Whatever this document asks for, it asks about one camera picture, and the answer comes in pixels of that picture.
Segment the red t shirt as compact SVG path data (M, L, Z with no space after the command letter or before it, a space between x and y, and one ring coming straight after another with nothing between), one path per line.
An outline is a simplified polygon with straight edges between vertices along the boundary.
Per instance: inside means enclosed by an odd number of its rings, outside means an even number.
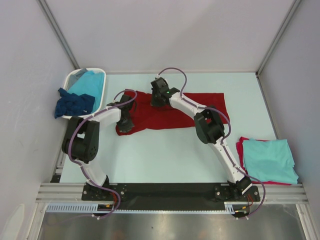
M225 96L223 93L185 93L186 97L205 106L215 106L227 118L229 117ZM134 133L149 130L180 129L194 127L192 117L174 109L168 105L163 107L151 106L152 95L142 91L137 92L133 108L129 111L134 127L129 132L120 132L116 127L119 136L132 135Z

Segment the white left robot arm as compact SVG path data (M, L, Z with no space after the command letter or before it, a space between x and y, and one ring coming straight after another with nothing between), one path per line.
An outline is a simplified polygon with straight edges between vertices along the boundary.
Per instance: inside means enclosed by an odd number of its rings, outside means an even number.
M99 150L100 131L115 124L121 133L134 128L131 109L138 93L132 89L121 91L121 99L114 99L105 108L87 117L73 116L69 119L62 142L62 151L69 160L78 165L87 184L94 186L93 194L100 200L110 196L109 178L95 159Z

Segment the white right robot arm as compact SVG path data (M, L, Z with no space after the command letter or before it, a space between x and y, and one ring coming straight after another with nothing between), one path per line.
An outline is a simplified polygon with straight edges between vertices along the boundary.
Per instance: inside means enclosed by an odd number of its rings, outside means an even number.
M237 200L242 201L249 194L252 181L241 170L235 157L230 152L222 119L228 118L215 107L205 106L189 97L180 90L170 88L167 81L157 77L151 83L151 105L154 107L170 106L179 110L193 119L198 139L214 151L227 174L227 182L231 186L230 194Z

